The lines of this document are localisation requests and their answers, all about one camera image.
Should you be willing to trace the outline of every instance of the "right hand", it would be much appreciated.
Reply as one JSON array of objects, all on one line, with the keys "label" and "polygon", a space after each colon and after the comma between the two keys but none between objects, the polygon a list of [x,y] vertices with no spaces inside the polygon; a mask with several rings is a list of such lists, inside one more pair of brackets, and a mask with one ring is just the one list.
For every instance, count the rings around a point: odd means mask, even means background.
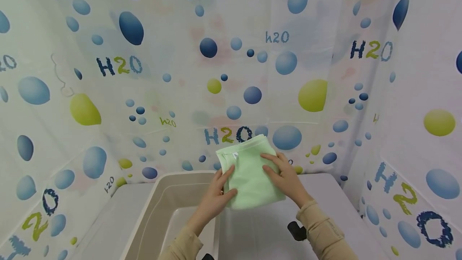
[{"label": "right hand", "polygon": [[276,156],[270,154],[261,154],[262,158],[272,161],[281,171],[276,174],[270,166],[264,165],[263,170],[267,173],[274,186],[278,187],[282,193],[294,201],[299,208],[313,200],[313,197],[306,192],[303,184],[300,182],[295,169],[289,164],[286,155],[276,153]]}]

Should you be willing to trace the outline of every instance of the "shower curtain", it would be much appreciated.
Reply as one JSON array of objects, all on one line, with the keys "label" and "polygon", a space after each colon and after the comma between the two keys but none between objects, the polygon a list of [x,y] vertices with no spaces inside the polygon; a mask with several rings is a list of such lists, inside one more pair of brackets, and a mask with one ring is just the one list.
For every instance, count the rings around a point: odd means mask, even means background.
[{"label": "shower curtain", "polygon": [[462,260],[460,0],[0,0],[0,260],[268,136],[390,259]]}]

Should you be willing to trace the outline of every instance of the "forearm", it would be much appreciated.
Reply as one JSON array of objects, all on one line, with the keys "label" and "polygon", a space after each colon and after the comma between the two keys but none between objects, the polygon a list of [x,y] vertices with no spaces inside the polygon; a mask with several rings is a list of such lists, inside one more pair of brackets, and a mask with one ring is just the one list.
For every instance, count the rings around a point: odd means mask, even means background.
[{"label": "forearm", "polygon": [[358,260],[344,234],[319,208],[315,200],[307,202],[297,214],[307,231],[307,239],[319,260]]},{"label": "forearm", "polygon": [[197,235],[185,226],[158,260],[195,260],[202,247],[203,244]]}]

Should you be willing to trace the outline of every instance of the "blue circle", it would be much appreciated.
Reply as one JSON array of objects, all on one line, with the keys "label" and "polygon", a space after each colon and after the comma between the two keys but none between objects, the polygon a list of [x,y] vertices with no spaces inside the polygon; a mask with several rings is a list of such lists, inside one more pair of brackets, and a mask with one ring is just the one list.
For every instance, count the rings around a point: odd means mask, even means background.
[{"label": "blue circle", "polygon": [[367,99],[369,99],[369,95],[367,93],[361,93],[359,94],[359,99],[361,101],[367,101]]},{"label": "blue circle", "polygon": [[362,83],[356,83],[355,84],[355,90],[361,91],[363,89],[364,85]]},{"label": "blue circle", "polygon": [[146,167],[143,168],[142,174],[148,179],[154,179],[155,177],[157,177],[157,170],[151,167]]},{"label": "blue circle", "polygon": [[89,14],[90,8],[88,2],[85,0],[73,0],[72,6],[74,7],[75,11],[82,15]]},{"label": "blue circle", "polygon": [[100,35],[91,36],[91,41],[98,46],[103,44],[103,38]]},{"label": "blue circle", "polygon": [[183,161],[183,163],[181,164],[181,167],[186,171],[192,171],[193,170],[193,166],[191,165],[191,162],[189,162],[189,161]]},{"label": "blue circle", "polygon": [[300,14],[307,4],[308,0],[288,0],[288,8],[292,14]]},{"label": "blue circle", "polygon": [[242,115],[241,108],[239,108],[238,106],[231,106],[228,109],[226,109],[226,115],[231,120],[237,120]]},{"label": "blue circle", "polygon": [[360,25],[361,25],[361,27],[363,29],[365,29],[365,28],[367,28],[367,27],[369,27],[371,25],[371,22],[372,22],[371,18],[364,18],[364,19],[361,20]]},{"label": "blue circle", "polygon": [[143,107],[136,108],[136,113],[138,115],[142,115],[142,114],[144,114],[144,112],[145,112],[145,108],[143,108]]},{"label": "blue circle", "polygon": [[170,82],[172,80],[172,76],[170,74],[165,73],[165,74],[162,75],[162,80],[164,80],[164,82],[168,83],[168,82]]},{"label": "blue circle", "polygon": [[69,27],[69,29],[72,30],[73,32],[76,32],[77,30],[79,30],[79,22],[73,17],[66,17],[66,24]]},{"label": "blue circle", "polygon": [[276,58],[276,71],[281,75],[288,75],[297,66],[297,56],[291,51],[285,51]]},{"label": "blue circle", "polygon": [[240,50],[242,47],[242,41],[240,38],[232,38],[231,39],[231,48],[233,50]]},{"label": "blue circle", "polygon": [[443,169],[432,169],[426,175],[428,187],[437,196],[443,199],[455,199],[460,194],[460,186],[457,179]]},{"label": "blue circle", "polygon": [[128,99],[127,101],[125,101],[125,105],[127,105],[127,107],[133,107],[135,105],[135,101],[132,99]]},{"label": "blue circle", "polygon": [[383,215],[385,216],[385,218],[387,218],[388,220],[391,219],[391,214],[390,214],[390,211],[388,211],[387,209],[383,209]]},{"label": "blue circle", "polygon": [[302,133],[294,126],[279,127],[273,134],[273,144],[279,150],[292,150],[302,142]]},{"label": "blue circle", "polygon": [[399,221],[398,231],[401,234],[401,237],[403,237],[404,241],[411,247],[420,247],[420,235],[411,224],[405,221]]},{"label": "blue circle", "polygon": [[322,157],[322,162],[326,165],[334,163],[335,160],[337,160],[337,154],[334,152],[329,152]]},{"label": "blue circle", "polygon": [[198,17],[202,17],[204,15],[204,7],[201,5],[197,5],[195,8],[195,12]]},{"label": "blue circle", "polygon": [[258,135],[268,136],[268,128],[266,126],[258,126],[257,129],[255,129],[255,136]]},{"label": "blue circle", "polygon": [[261,90],[257,87],[248,87],[244,91],[244,100],[251,105],[260,102]]},{"label": "blue circle", "polygon": [[369,218],[369,221],[371,221],[372,224],[374,225],[379,224],[378,214],[377,214],[377,211],[375,211],[374,207],[372,207],[371,205],[367,205],[366,213],[367,213],[367,217]]},{"label": "blue circle", "polygon": [[379,228],[379,230],[380,230],[380,233],[382,234],[383,237],[386,238],[386,237],[388,236],[387,231],[385,230],[384,227],[381,226],[381,227]]},{"label": "blue circle", "polygon": [[266,51],[258,52],[257,60],[258,62],[264,63],[268,59],[268,53]]},{"label": "blue circle", "polygon": [[341,133],[345,132],[348,129],[348,122],[346,120],[338,120],[334,123],[332,126],[332,129],[334,129],[334,132],[336,133]]},{"label": "blue circle", "polygon": [[391,74],[390,74],[390,83],[393,83],[393,82],[395,81],[395,79],[396,79],[396,74],[395,74],[395,72],[391,72]]},{"label": "blue circle", "polygon": [[204,57],[213,58],[218,51],[216,42],[211,38],[204,38],[199,45],[199,49]]}]

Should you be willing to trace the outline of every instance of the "blue bubble print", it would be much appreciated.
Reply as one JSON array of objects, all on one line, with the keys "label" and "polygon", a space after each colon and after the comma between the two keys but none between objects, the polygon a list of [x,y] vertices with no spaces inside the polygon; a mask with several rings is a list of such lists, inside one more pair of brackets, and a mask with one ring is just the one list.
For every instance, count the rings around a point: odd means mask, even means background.
[{"label": "blue bubble print", "polygon": [[244,91],[244,100],[249,104],[255,104],[261,100],[261,90],[257,87],[248,87]]},{"label": "blue bubble print", "polygon": [[292,14],[300,14],[307,4],[308,0],[288,0],[288,8]]},{"label": "blue bubble print", "polygon": [[73,0],[72,6],[74,10],[79,14],[87,15],[90,12],[89,4],[85,0]]},{"label": "blue bubble print", "polygon": [[233,50],[240,50],[242,47],[242,41],[240,38],[232,38],[231,39],[231,48]]},{"label": "blue bubble print", "polygon": [[204,38],[199,45],[199,49],[204,57],[213,58],[218,51],[216,42],[211,38]]},{"label": "blue bubble print", "polygon": [[103,44],[103,38],[100,35],[91,36],[91,41],[98,46]]},{"label": "blue bubble print", "polygon": [[71,184],[74,182],[75,179],[75,174],[73,171],[66,169],[61,172],[58,172],[58,174],[55,176],[55,186],[58,189],[66,189],[67,187],[71,186]]},{"label": "blue bubble print", "polygon": [[288,75],[297,66],[297,56],[291,51],[285,51],[276,58],[276,71],[281,75]]},{"label": "blue bubble print", "polygon": [[426,175],[428,187],[443,199],[455,199],[460,194],[457,179],[443,169],[432,169]]},{"label": "blue bubble print", "polygon": [[371,18],[364,18],[360,23],[363,29],[368,28],[371,25]]},{"label": "blue bubble print", "polygon": [[76,32],[77,30],[79,30],[79,22],[73,17],[66,17],[66,24],[67,24],[67,27],[69,27],[69,29],[72,30],[73,32]]},{"label": "blue bubble print", "polygon": [[195,12],[198,17],[202,17],[204,15],[204,7],[201,5],[197,5],[195,8]]},{"label": "blue bubble print", "polygon": [[20,200],[30,199],[36,192],[34,179],[29,175],[22,177],[16,185],[16,196]]},{"label": "blue bubble print", "polygon": [[399,0],[398,4],[396,4],[395,10],[393,11],[393,24],[395,24],[397,30],[401,29],[408,8],[409,0]]},{"label": "blue bubble print", "polygon": [[404,241],[411,247],[420,247],[420,235],[411,224],[405,221],[399,221],[398,231],[401,234],[401,237],[403,237]]},{"label": "blue bubble print", "polygon": [[189,161],[183,161],[183,163],[181,164],[181,167],[186,171],[192,171],[193,170],[193,166],[191,165],[191,162],[189,162]]},{"label": "blue bubble print", "polygon": [[151,167],[146,167],[143,168],[142,174],[148,179],[154,179],[155,177],[157,177],[157,170]]},{"label": "blue bubble print", "polygon": [[140,148],[146,148],[146,142],[144,142],[142,138],[134,137],[133,143]]},{"label": "blue bubble print", "polygon": [[334,123],[332,126],[332,129],[334,129],[334,132],[336,133],[341,133],[345,132],[348,129],[348,122],[346,120],[338,120]]},{"label": "blue bubble print", "polygon": [[266,62],[267,59],[268,59],[268,53],[266,51],[258,52],[258,54],[257,54],[258,62],[264,63],[264,62]]},{"label": "blue bubble print", "polygon": [[228,109],[226,109],[226,115],[231,120],[237,120],[242,115],[241,108],[239,108],[238,106],[231,106]]},{"label": "blue bubble print", "polygon": [[334,163],[335,160],[337,160],[337,154],[334,152],[327,153],[324,155],[324,157],[322,157],[322,162],[326,165]]},{"label": "blue bubble print", "polygon": [[119,27],[130,44],[140,45],[144,38],[143,25],[138,18],[130,12],[122,12],[119,16]]},{"label": "blue bubble print", "polygon": [[18,83],[19,95],[32,105],[42,105],[50,100],[48,86],[39,78],[24,77]]},{"label": "blue bubble print", "polygon": [[282,126],[273,134],[273,144],[279,150],[292,150],[302,142],[302,133],[297,127]]},{"label": "blue bubble print", "polygon": [[106,152],[100,147],[91,147],[85,153],[83,170],[88,178],[97,179],[104,172]]},{"label": "blue bubble print", "polygon": [[257,129],[255,129],[255,136],[257,135],[268,136],[268,128],[266,126],[258,126]]},{"label": "blue bubble print", "polygon": [[369,218],[369,221],[371,221],[371,223],[374,225],[378,225],[379,223],[378,214],[377,214],[377,211],[375,211],[374,207],[372,207],[371,205],[367,205],[366,213],[367,213],[367,217]]}]

